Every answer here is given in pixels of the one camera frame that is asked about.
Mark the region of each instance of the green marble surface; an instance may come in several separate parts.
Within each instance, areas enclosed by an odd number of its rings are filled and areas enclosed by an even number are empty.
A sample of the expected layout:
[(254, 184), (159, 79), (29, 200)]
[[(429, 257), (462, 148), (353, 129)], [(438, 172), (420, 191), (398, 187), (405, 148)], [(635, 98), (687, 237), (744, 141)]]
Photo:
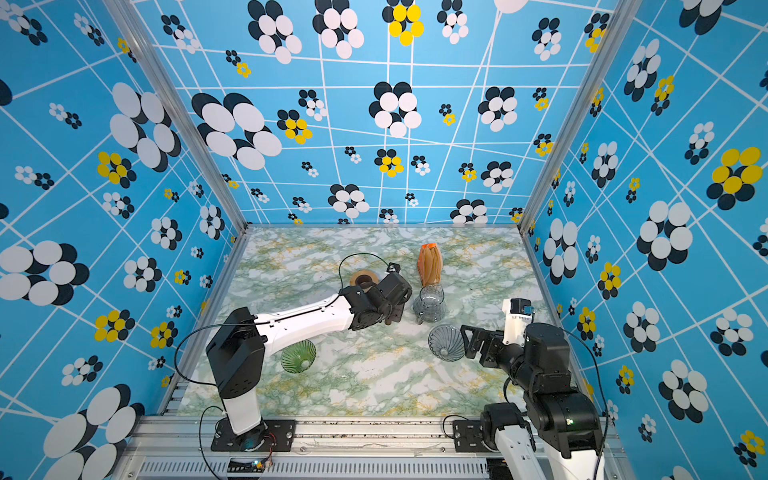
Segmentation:
[[(437, 243), (443, 254), (448, 313), (438, 325), (502, 329), (502, 300), (518, 296), (533, 301), (538, 321), (551, 322), (520, 234), (508, 227), (257, 228), (217, 322), (241, 306), (268, 313), (327, 298), (339, 289), (339, 261), (361, 251), (399, 263), (416, 295), (424, 243)], [(383, 263), (359, 256), (344, 263), (345, 282), (362, 269), (384, 277)], [(417, 325), (411, 303), (400, 323), (312, 338), (317, 357), (300, 374), (283, 370), (280, 352), (265, 359), (257, 386), (262, 414), (477, 416), (485, 404), (503, 401), (501, 370), (483, 369), (477, 359), (444, 362), (432, 355), (427, 335), (435, 324)], [(213, 382), (205, 353), (192, 378)], [(524, 405), (514, 386), (508, 396)], [(199, 415), (216, 404), (214, 387), (190, 384), (178, 413)]]

